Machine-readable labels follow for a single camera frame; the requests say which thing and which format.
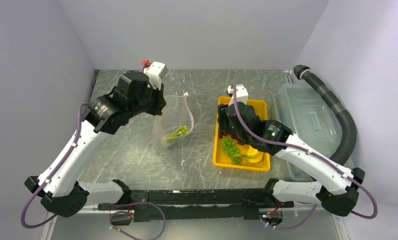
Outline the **yellow plastic tray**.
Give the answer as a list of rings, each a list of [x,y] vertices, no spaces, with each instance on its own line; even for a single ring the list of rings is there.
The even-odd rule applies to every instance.
[[[218,98],[218,105],[228,104],[231,97],[220,96]],[[261,120],[267,120],[269,117],[267,103],[263,100],[251,99],[247,100],[247,104],[251,105],[255,109],[255,113],[260,117]],[[245,171],[255,171],[255,172],[268,172],[271,169],[271,157],[268,153],[264,153],[263,158],[258,163],[249,163],[242,158],[240,165],[232,164],[230,158],[224,154],[222,140],[218,138],[218,121],[216,121],[215,127],[215,138],[214,138],[214,149],[213,149],[213,159],[212,162],[216,167],[228,168],[228,169],[238,169]],[[236,144],[240,150],[240,155],[246,153],[249,145],[239,145]]]

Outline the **yellow banana bunch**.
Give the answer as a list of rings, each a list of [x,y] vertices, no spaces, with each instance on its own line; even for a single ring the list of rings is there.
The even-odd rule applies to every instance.
[[[257,149],[249,146],[246,153],[242,155],[242,158],[246,160],[248,163],[257,164],[262,161],[264,153],[258,151]]]

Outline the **clear zip top bag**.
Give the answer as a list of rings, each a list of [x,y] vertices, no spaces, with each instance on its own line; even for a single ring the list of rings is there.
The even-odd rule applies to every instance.
[[[164,142],[165,135],[173,133],[182,126],[190,128],[190,133],[193,131],[195,122],[188,104],[188,97],[188,92],[183,95],[167,95],[164,97],[166,106],[162,110],[162,115],[155,117],[152,130],[153,148],[157,154],[180,143],[187,136],[185,135],[174,144],[167,144]]]

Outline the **celery stalk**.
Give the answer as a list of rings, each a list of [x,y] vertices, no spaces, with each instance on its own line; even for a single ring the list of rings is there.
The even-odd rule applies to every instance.
[[[188,128],[186,125],[183,125],[176,131],[165,135],[164,142],[168,145],[175,144],[176,142],[181,140],[184,136],[188,135],[190,131],[191,131],[190,128]]]

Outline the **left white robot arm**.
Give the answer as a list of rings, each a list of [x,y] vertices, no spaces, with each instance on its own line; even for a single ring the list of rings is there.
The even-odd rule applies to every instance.
[[[111,204],[118,210],[130,205],[131,190],[121,180],[86,183],[79,176],[100,147],[131,118],[162,114],[166,106],[162,79],[161,73],[129,70],[109,93],[88,103],[73,137],[55,161],[41,175],[25,181],[48,212],[68,218],[86,205]]]

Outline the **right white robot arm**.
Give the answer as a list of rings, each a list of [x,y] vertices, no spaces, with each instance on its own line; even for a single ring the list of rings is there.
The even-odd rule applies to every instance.
[[[218,133],[222,137],[235,137],[223,143],[234,164],[255,164],[270,155],[294,164],[314,179],[312,182],[268,180],[262,194],[267,207],[296,201],[320,205],[340,217],[353,212],[365,177],[362,169],[350,169],[323,156],[281,122],[260,119],[251,105],[220,104],[217,110]]]

